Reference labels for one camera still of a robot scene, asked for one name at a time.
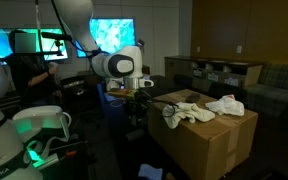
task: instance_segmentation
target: screen display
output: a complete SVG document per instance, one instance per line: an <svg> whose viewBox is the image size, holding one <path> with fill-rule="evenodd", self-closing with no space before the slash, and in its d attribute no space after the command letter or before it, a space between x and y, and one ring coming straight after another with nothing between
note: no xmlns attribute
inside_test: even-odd
<svg viewBox="0 0 288 180"><path fill-rule="evenodd" d="M92 37L105 52L112 54L136 43L134 19L92 19L89 25ZM85 53L77 50L77 56L85 57Z"/></svg>
<svg viewBox="0 0 288 180"><path fill-rule="evenodd" d="M8 34L12 30L13 29L0 29L0 58L4 58L12 54L12 49L8 42ZM40 52L37 29L18 29L18 30L25 31L27 33L35 33L36 34L36 52ZM62 34L61 29L41 29L41 32ZM63 44L63 46L61 46L60 48L63 56L45 55L44 56L45 60L50 61L50 60L61 60L61 59L68 58L65 43L62 40L60 42ZM55 46L55 41L53 39L46 39L43 37L42 37L42 47L43 47L43 51L57 51L58 50L57 47Z"/></svg>

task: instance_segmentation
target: wooden cabinet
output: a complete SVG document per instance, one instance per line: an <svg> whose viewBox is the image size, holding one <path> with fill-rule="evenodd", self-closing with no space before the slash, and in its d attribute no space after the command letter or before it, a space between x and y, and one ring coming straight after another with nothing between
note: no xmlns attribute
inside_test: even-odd
<svg viewBox="0 0 288 180"><path fill-rule="evenodd" d="M194 0L191 55L243 58L251 2ZM237 53L237 46L242 46L241 53Z"/></svg>
<svg viewBox="0 0 288 180"><path fill-rule="evenodd" d="M263 63L190 56L165 57L165 76L175 74L193 78L193 87L207 91L212 82L245 87L257 84Z"/></svg>

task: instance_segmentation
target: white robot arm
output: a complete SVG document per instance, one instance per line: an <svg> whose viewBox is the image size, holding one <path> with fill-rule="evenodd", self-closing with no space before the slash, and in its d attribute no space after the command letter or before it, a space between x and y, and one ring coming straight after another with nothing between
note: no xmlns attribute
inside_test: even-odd
<svg viewBox="0 0 288 180"><path fill-rule="evenodd" d="M71 31L91 61L94 72L106 78L124 78L129 89L153 86L154 83L142 79L142 54L137 46L126 46L115 54L101 52L91 33L89 22L93 16L91 0L52 0L57 15Z"/></svg>

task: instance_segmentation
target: couch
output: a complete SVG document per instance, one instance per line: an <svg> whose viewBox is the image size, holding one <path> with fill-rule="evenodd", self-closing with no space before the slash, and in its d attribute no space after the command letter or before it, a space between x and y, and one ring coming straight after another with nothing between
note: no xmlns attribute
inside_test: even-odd
<svg viewBox="0 0 288 180"><path fill-rule="evenodd" d="M265 64L258 84L246 90L249 109L279 117L288 109L288 65Z"/></svg>

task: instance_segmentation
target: crumpled cloth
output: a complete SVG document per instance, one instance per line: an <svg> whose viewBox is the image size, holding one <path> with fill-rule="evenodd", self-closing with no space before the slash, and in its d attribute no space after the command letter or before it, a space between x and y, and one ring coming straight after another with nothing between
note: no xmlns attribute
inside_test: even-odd
<svg viewBox="0 0 288 180"><path fill-rule="evenodd" d="M244 116L244 104L236 101L234 95L223 96L215 102L205 104L209 110L217 112L219 115L232 114L236 116Z"/></svg>
<svg viewBox="0 0 288 180"><path fill-rule="evenodd" d="M139 179L145 180L162 180L162 176L162 168L154 168L148 164L142 164L138 173Z"/></svg>
<svg viewBox="0 0 288 180"><path fill-rule="evenodd" d="M210 121L215 118L215 114L209 110L197 107L195 103L179 102L176 106L167 105L163 109L163 116L169 128L174 129L178 123L185 118L189 119L190 123L195 123L195 119L202 122Z"/></svg>

